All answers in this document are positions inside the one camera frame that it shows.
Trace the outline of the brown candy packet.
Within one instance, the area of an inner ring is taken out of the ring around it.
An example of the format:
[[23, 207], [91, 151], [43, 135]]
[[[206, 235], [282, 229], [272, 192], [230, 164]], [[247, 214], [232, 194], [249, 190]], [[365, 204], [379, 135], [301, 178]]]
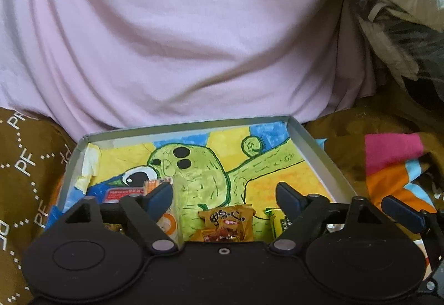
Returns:
[[218, 207], [201, 211], [204, 228], [197, 230], [189, 241], [205, 243], [253, 242], [253, 218], [256, 211], [251, 205]]

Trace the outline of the clear bag of nuts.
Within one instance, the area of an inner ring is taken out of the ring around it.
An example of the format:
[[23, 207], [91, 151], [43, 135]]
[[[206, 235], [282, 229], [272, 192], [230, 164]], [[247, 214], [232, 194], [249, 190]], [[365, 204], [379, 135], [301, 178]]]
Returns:
[[[103, 203], [118, 203], [122, 198], [126, 196], [137, 197], [144, 195], [145, 190], [142, 187], [124, 187], [124, 188], [111, 188], [106, 191]], [[110, 231], [125, 234], [124, 229], [119, 223], [104, 223], [105, 228]]]

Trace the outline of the orange cracker packet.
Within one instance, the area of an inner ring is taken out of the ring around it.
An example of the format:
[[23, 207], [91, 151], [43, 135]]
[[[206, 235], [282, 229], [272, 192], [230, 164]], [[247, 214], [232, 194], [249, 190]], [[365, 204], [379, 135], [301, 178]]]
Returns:
[[[144, 182], [144, 195], [149, 194], [163, 183], [168, 183], [169, 185], [171, 185], [171, 188], [174, 188], [173, 179], [171, 177], [147, 180]], [[178, 246], [182, 245], [183, 238], [181, 234], [181, 226], [178, 216], [178, 207], [175, 200], [175, 193], [172, 193], [171, 206], [162, 215], [160, 220], [157, 222], [157, 225]]]

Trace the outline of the yellow green snack packet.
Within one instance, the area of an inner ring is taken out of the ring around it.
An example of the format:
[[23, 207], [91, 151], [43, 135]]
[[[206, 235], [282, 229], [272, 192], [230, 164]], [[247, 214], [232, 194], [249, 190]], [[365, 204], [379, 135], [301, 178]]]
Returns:
[[291, 220], [279, 208], [266, 208], [266, 226], [264, 239], [267, 243], [277, 239], [291, 225]]

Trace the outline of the grey tray with cartoon drawing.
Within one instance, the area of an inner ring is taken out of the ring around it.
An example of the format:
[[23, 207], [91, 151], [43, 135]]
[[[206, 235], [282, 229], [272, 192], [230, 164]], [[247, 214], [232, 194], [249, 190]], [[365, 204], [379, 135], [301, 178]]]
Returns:
[[58, 198], [54, 224], [77, 201], [101, 202], [111, 188], [144, 188], [173, 179], [181, 234], [203, 226], [199, 212], [251, 205], [254, 237], [265, 241], [266, 208], [276, 207], [276, 185], [348, 203], [355, 190], [294, 118], [204, 121], [102, 132], [84, 136], [74, 149]]

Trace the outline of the colourful cartoon blanket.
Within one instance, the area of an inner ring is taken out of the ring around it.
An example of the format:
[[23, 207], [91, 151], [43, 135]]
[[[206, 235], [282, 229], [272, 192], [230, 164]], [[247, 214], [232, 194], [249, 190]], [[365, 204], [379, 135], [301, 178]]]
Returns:
[[417, 211], [443, 210], [443, 135], [355, 107], [306, 123], [356, 193], [376, 207], [392, 195]]

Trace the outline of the pink cloth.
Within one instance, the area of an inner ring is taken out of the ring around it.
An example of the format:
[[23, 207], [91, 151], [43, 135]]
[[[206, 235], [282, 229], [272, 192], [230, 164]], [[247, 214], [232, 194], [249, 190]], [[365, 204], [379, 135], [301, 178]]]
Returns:
[[1, 0], [1, 105], [74, 139], [292, 115], [373, 94], [348, 0]]

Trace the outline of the plastic bag of clothes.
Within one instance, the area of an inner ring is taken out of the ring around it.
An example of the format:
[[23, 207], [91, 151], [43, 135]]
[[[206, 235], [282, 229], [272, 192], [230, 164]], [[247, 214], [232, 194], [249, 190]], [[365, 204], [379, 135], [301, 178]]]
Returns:
[[351, 0], [360, 28], [394, 80], [443, 112], [443, 0]]

